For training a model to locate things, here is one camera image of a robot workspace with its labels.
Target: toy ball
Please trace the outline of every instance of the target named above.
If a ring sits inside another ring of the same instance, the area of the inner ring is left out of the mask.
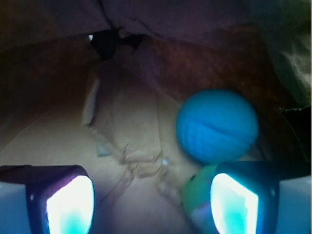
[[[177,140],[205,164],[234,160],[258,137],[257,115],[249,102],[228,90],[207,90],[190,97],[177,116]]]
[[[205,233],[217,233],[211,206],[210,189],[216,166],[206,166],[183,186],[182,203],[190,220]]]

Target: green ball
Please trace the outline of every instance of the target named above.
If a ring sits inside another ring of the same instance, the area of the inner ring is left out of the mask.
[[[215,232],[210,207],[210,188],[216,166],[206,166],[191,177],[182,190],[183,207],[188,217],[203,233]]]

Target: blue ball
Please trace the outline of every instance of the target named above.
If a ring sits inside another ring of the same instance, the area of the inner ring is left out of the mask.
[[[177,116],[182,149],[205,164],[234,160],[249,151],[258,137],[257,115],[242,96],[207,90],[190,97]]]

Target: ball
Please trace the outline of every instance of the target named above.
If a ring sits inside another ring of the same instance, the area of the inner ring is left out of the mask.
[[[243,156],[255,143],[258,131],[252,105],[229,90],[207,90],[193,95],[182,106],[176,121],[181,148],[204,164]]]

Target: gray fabric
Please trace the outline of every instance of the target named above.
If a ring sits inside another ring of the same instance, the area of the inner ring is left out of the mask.
[[[253,0],[251,11],[281,83],[311,105],[311,0]]]
[[[110,29],[96,0],[1,0],[0,52]]]
[[[251,22],[245,0],[102,0],[122,33],[205,43],[207,33]]]

